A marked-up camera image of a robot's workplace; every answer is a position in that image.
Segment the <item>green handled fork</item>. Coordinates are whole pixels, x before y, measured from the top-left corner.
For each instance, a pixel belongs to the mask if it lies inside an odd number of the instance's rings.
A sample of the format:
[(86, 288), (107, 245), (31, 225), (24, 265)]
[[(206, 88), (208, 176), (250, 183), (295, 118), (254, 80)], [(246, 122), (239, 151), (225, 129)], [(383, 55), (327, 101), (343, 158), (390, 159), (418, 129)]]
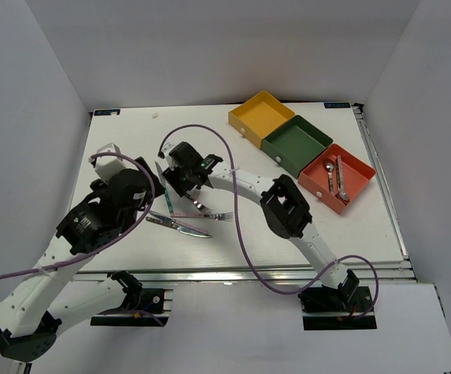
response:
[(189, 199), (193, 205), (195, 206), (195, 208), (200, 212), (200, 213), (204, 213), (204, 214), (211, 214), (213, 211), (205, 206), (203, 203), (201, 203), (200, 201), (197, 200), (197, 198), (195, 198), (194, 196), (190, 195), (190, 194), (186, 194), (185, 197), (187, 199)]

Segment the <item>dark handled spoon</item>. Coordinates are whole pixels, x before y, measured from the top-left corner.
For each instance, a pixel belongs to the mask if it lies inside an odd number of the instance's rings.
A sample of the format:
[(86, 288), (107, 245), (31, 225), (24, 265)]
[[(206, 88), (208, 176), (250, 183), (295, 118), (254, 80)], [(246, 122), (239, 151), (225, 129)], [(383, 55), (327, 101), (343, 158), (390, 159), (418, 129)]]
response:
[(333, 182), (334, 163), (330, 159), (325, 159), (323, 161), (323, 166), (326, 169), (328, 175), (329, 192), (331, 194), (334, 194), (334, 182)]

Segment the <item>pink handled spoon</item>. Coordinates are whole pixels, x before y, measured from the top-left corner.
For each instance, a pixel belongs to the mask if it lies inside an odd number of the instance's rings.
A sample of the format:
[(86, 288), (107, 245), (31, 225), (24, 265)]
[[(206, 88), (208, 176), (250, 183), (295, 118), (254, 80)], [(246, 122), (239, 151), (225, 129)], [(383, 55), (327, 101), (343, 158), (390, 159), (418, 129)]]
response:
[(344, 184), (344, 170), (343, 170), (342, 157), (340, 155), (338, 155), (336, 158), (337, 158), (337, 160), (340, 163), (341, 179), (342, 179), (342, 183), (343, 183), (343, 188), (342, 188), (343, 191), (339, 192), (338, 195), (339, 195), (339, 198), (342, 199), (345, 203), (349, 203), (350, 202), (350, 197), (349, 197), (349, 195), (346, 192), (345, 184)]

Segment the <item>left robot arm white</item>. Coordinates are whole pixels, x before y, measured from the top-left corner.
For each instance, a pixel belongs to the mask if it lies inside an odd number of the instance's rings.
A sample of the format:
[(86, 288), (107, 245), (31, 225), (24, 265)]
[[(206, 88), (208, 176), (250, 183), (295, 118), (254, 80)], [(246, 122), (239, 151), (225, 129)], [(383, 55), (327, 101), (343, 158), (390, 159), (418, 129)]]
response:
[(58, 295), (98, 253), (120, 242), (163, 195), (158, 177), (141, 157), (91, 161), (98, 178), (91, 192), (56, 227), (34, 268), (20, 271), (20, 284), (0, 302), (0, 355), (30, 363), (44, 355), (66, 330), (98, 314), (148, 315), (163, 310), (164, 289), (143, 285), (119, 270), (89, 292), (64, 301)]

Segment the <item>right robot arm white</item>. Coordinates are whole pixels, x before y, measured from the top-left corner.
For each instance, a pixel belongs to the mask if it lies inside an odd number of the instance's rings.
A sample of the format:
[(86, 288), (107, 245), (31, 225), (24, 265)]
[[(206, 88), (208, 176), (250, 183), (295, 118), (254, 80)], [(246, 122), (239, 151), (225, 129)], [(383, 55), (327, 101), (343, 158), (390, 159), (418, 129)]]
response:
[(215, 154), (202, 157), (187, 142), (163, 146), (158, 157), (167, 162), (163, 179), (180, 196), (206, 186), (258, 204), (269, 229), (291, 242), (329, 288), (328, 303), (339, 311), (354, 304), (359, 280), (336, 259), (318, 233), (310, 206), (291, 177), (267, 178), (241, 171)]

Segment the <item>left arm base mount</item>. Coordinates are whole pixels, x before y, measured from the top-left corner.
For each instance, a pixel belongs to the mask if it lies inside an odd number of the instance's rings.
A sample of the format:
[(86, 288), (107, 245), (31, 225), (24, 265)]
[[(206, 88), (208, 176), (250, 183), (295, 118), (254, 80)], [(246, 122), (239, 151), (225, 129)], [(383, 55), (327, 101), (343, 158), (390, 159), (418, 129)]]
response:
[(171, 311), (173, 291), (146, 288), (129, 272), (110, 273), (109, 279), (122, 287), (124, 298), (119, 307), (108, 309), (90, 319), (91, 326), (165, 327)]

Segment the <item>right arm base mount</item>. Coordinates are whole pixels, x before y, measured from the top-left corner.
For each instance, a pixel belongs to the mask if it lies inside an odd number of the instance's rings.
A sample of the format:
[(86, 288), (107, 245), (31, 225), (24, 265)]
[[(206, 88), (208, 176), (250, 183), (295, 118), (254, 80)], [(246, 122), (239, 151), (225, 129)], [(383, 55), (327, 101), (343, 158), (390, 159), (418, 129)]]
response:
[(369, 287), (358, 287), (349, 302), (329, 288), (309, 288), (298, 294), (305, 331), (376, 330)]

